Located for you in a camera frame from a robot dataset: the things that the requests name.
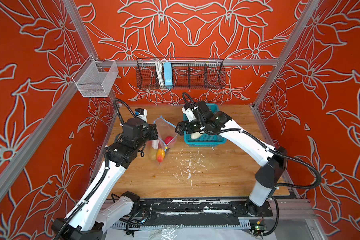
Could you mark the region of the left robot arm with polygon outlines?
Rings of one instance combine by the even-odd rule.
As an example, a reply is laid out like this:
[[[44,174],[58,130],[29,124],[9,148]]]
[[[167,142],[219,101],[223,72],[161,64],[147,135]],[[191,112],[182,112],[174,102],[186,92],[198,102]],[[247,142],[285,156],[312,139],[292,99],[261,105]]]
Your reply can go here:
[[[156,124],[139,118],[128,104],[114,99],[113,104],[122,133],[103,150],[104,161],[99,172],[75,207],[64,218],[57,218],[52,230],[56,240],[101,240],[104,233],[117,221],[138,207],[139,196],[124,193],[115,203],[101,210],[107,196],[132,161],[145,155],[147,142],[159,138]]]

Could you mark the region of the orange yellow mango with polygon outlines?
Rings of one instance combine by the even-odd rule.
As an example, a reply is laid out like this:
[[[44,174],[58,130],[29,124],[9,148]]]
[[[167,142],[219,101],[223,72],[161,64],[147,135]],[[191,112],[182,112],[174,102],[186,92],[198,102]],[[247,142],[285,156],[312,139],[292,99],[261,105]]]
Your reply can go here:
[[[156,159],[159,163],[162,163],[165,158],[165,151],[163,149],[158,149],[156,154]]]

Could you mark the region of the white radish with leaves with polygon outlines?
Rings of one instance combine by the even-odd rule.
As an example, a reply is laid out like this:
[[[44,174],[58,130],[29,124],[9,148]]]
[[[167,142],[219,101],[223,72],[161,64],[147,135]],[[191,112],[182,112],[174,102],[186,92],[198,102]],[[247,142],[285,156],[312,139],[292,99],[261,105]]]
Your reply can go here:
[[[196,140],[196,139],[200,138],[202,135],[203,135],[203,133],[200,133],[200,132],[192,133],[191,139]]]

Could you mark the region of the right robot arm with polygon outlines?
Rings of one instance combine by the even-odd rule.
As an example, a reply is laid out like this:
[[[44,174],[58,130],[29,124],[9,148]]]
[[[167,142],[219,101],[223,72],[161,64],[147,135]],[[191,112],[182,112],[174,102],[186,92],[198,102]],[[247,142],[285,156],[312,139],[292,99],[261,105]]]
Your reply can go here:
[[[185,101],[182,112],[187,118],[177,124],[176,133],[182,136],[194,133],[221,136],[246,152],[260,166],[255,174],[256,183],[249,196],[249,206],[262,207],[278,187],[315,189],[321,184],[321,175],[312,165],[287,156],[284,148],[277,149],[261,141],[243,129],[228,114],[221,111],[212,112],[205,102],[196,103],[188,93],[183,93],[182,97]],[[288,161],[308,168],[314,174],[315,181],[310,185],[280,183],[279,178],[284,173]]]

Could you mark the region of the clear zip top bag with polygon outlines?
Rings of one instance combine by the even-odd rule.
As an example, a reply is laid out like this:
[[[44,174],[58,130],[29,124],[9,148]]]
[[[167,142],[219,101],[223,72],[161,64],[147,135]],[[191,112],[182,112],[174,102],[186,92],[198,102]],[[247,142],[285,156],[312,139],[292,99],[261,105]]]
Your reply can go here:
[[[158,139],[153,141],[148,141],[147,143],[147,153],[149,155],[150,149],[163,149],[165,151],[165,158],[169,151],[175,146],[177,141],[178,134],[175,132],[176,126],[166,120],[163,116],[160,116],[154,121],[154,124],[157,125]],[[166,137],[172,136],[174,139],[166,145],[164,140]]]

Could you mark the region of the red fruit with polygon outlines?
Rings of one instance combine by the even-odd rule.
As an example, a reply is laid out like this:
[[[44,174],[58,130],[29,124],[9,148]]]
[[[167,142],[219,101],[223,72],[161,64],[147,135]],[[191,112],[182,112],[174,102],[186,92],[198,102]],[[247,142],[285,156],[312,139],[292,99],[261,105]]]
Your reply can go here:
[[[165,138],[164,142],[165,142],[166,145],[168,145],[173,139],[174,139],[174,137],[168,136],[168,137]]]

